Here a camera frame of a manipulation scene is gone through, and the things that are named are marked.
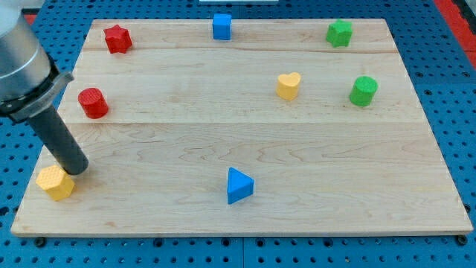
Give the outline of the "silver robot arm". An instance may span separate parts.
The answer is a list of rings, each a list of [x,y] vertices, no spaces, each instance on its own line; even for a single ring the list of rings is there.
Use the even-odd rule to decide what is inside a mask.
[[[28,122],[59,165],[71,175],[89,161],[53,106],[74,79],[61,72],[22,15],[17,1],[1,2],[1,116]]]

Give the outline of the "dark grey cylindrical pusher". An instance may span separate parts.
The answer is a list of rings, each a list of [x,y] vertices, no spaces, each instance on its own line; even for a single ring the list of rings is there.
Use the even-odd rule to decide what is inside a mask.
[[[86,170],[89,166],[86,154],[52,105],[27,122],[66,173],[78,175]]]

